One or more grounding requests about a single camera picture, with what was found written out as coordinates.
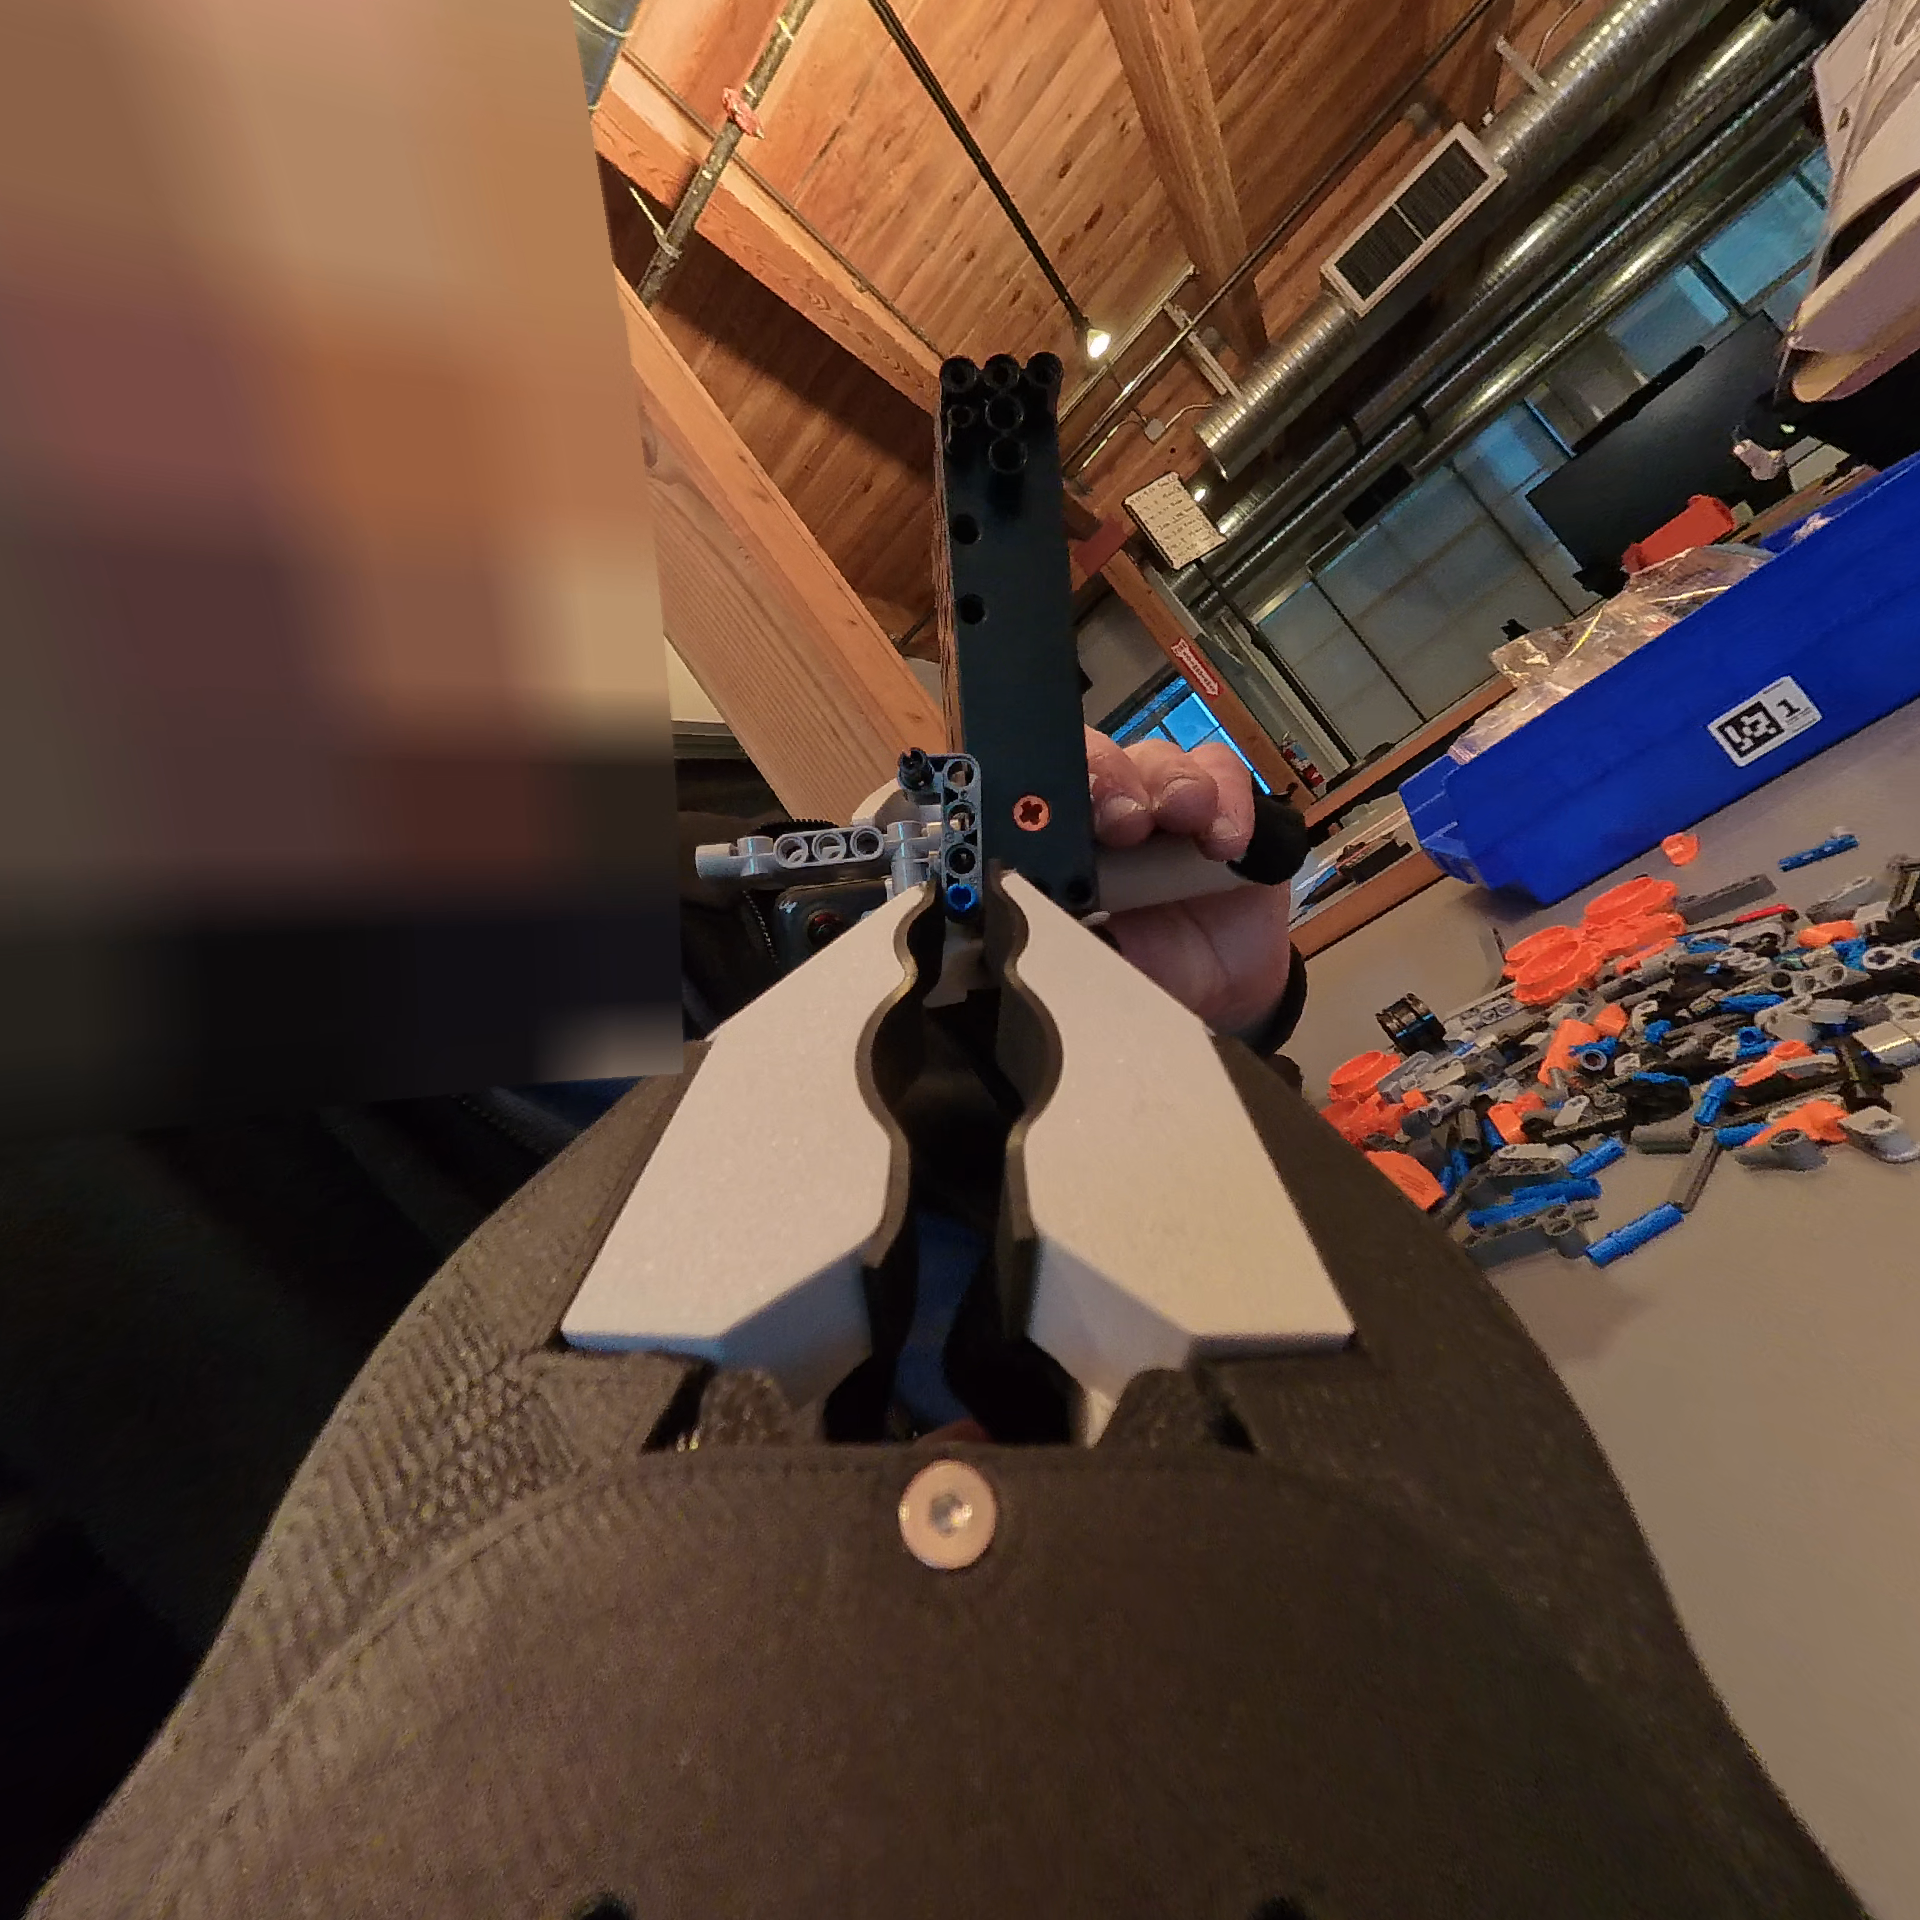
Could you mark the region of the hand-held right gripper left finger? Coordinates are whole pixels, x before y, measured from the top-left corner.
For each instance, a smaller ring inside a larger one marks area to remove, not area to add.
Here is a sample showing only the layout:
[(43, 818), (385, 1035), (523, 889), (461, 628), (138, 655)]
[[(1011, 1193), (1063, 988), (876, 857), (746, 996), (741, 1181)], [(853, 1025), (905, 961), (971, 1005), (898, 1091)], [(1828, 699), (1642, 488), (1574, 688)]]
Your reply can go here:
[(793, 1405), (857, 1376), (886, 1395), (917, 1306), (903, 1103), (936, 974), (917, 885), (716, 1028), (563, 1340), (766, 1373)]

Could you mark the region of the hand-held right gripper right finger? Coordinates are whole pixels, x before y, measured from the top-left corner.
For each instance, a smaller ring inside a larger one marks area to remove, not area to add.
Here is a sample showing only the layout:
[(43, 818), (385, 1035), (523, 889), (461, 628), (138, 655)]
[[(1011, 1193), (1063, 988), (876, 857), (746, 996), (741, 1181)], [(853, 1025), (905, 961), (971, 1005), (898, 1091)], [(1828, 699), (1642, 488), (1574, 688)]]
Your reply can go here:
[(982, 918), (1003, 1148), (999, 1296), (1100, 1435), (1151, 1373), (1328, 1356), (1357, 1340), (1204, 1023), (1029, 878)]

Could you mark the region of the grey beam piece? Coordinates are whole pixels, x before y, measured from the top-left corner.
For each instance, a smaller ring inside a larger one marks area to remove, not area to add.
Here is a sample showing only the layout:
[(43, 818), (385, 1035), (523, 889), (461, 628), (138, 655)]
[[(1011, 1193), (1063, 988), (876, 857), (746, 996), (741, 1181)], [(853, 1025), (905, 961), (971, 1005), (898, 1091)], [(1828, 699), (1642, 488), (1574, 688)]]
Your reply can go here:
[(898, 757), (903, 818), (888, 833), (888, 878), (894, 892), (931, 885), (944, 908), (946, 882), (971, 882), (981, 892), (988, 857), (981, 840), (981, 765), (971, 753), (929, 753), (911, 747)]

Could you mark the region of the grey beam and connector assembly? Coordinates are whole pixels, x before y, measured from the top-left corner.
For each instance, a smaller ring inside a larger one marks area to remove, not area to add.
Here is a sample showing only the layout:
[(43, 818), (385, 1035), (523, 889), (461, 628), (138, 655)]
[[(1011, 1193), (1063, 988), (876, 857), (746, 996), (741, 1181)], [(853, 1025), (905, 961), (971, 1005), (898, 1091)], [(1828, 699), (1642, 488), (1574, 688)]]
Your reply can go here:
[(701, 882), (755, 892), (879, 885), (891, 897), (929, 878), (942, 833), (923, 819), (782, 823), (697, 850)]

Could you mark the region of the pile of building pieces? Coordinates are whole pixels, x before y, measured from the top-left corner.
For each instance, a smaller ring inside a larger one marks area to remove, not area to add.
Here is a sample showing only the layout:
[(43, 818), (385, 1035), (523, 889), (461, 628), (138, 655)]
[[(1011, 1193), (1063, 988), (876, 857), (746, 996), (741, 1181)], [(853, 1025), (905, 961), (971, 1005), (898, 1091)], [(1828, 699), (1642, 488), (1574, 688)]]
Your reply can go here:
[(1813, 904), (1635, 875), (1442, 1019), (1445, 1054), (1340, 1061), (1322, 1118), (1481, 1268), (1621, 1265), (1725, 1166), (1917, 1166), (1917, 857)]

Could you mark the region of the wooden top workbench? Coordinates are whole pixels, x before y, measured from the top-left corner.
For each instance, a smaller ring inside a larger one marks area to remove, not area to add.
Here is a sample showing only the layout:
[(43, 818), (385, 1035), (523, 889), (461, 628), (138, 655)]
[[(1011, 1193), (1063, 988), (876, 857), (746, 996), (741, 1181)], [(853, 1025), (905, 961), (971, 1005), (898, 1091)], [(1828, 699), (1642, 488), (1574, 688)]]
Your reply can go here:
[[(1517, 686), (1504, 675), (1475, 686), (1309, 802), (1305, 825), (1317, 851), (1309, 857), (1309, 870), (1293, 882), (1293, 943), (1302, 958), (1337, 948), (1447, 878), (1408, 825), (1401, 783), (1437, 757), (1447, 757), (1447, 747), (1511, 691)], [(1351, 847), (1363, 851), (1357, 866), (1369, 871), (1309, 900), (1309, 892), (1317, 892), (1312, 875), (1340, 866)]]

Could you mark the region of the person's blue jeans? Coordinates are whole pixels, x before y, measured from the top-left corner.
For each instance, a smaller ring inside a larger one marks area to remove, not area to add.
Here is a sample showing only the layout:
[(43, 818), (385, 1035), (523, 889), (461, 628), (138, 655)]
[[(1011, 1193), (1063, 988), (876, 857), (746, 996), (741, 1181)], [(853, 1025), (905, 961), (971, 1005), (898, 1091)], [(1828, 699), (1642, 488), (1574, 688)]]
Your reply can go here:
[(894, 1361), (894, 1405), (914, 1435), (931, 1435), (971, 1417), (946, 1380), (946, 1343), (977, 1272), (990, 1265), (990, 1242), (981, 1227), (936, 1207), (917, 1207), (914, 1234), (917, 1291)]

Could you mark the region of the blue storage bin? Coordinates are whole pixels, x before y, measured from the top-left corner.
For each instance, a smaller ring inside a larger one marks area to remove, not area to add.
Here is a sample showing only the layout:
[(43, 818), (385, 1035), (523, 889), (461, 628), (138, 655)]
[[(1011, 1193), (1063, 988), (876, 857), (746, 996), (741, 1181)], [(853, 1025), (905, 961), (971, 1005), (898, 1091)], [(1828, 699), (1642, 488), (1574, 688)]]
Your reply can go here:
[(1470, 761), (1401, 786), (1445, 875), (1536, 904), (1917, 699), (1917, 458)]

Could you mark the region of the clear plastic parts bag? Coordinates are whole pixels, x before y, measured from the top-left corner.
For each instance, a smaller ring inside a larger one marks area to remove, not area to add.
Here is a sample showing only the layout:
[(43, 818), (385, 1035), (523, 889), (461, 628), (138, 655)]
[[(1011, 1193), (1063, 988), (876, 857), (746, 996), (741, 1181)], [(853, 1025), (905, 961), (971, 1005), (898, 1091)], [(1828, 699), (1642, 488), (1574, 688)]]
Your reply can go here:
[(1615, 598), (1570, 622), (1504, 640), (1491, 662), (1511, 688), (1537, 701), (1570, 697), (1769, 563), (1773, 556), (1754, 543), (1686, 550), (1646, 564)]

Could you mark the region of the black monitor screen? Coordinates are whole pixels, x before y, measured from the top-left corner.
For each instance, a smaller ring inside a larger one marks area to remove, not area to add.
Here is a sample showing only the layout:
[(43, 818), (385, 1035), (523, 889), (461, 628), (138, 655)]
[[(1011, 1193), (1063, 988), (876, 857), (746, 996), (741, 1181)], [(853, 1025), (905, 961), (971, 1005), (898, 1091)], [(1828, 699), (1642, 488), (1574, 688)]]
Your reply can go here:
[(1714, 351), (1692, 351), (1642, 396), (1588, 435), (1574, 458), (1529, 491), (1529, 509), (1574, 563), (1593, 593), (1622, 585), (1622, 553), (1659, 533), (1692, 496), (1769, 509), (1789, 474), (1758, 478), (1736, 442), (1793, 455), (1804, 435), (1773, 407), (1784, 334), (1754, 316)]

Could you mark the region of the white vent grille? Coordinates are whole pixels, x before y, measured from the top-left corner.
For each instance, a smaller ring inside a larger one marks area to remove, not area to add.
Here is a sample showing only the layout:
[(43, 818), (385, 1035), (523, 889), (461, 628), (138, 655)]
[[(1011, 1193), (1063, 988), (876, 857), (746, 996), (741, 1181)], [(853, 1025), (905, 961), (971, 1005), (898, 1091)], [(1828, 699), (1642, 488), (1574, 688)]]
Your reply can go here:
[(1322, 262), (1322, 285), (1369, 316), (1506, 184), (1491, 147), (1458, 124)]

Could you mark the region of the white wall notice sheet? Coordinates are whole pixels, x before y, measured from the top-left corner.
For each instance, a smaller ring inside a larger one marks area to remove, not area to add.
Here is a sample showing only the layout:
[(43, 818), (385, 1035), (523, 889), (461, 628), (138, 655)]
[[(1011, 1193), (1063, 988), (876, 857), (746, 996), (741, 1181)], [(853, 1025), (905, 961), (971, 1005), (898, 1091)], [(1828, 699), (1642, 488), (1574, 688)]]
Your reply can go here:
[(1128, 492), (1125, 509), (1168, 570), (1186, 570), (1227, 546), (1227, 536), (1178, 474), (1159, 474)]

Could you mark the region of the metal ventilation duct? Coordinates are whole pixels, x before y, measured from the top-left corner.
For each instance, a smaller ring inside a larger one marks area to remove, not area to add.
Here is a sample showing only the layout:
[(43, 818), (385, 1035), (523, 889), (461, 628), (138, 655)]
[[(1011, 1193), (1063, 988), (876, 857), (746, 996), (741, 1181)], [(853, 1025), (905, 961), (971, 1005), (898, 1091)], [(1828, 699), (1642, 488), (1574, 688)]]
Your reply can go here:
[(1388, 299), (1357, 320), (1327, 292), (1321, 266), (1309, 307), (1237, 380), (1236, 396), (1202, 415), (1202, 474), (1218, 483), (1241, 478), (1300, 418), (1334, 403), (1372, 351), (1437, 299), (1432, 329), (1382, 400), (1348, 407), (1348, 438), (1366, 443), (1388, 407), (1451, 377), (1498, 320), (1545, 292), (1604, 215), (1642, 201), (1831, 34), (1821, 3), (1607, 6), (1551, 65), (1529, 69), (1529, 85), (1510, 108), (1487, 129), (1470, 129), (1510, 178)]

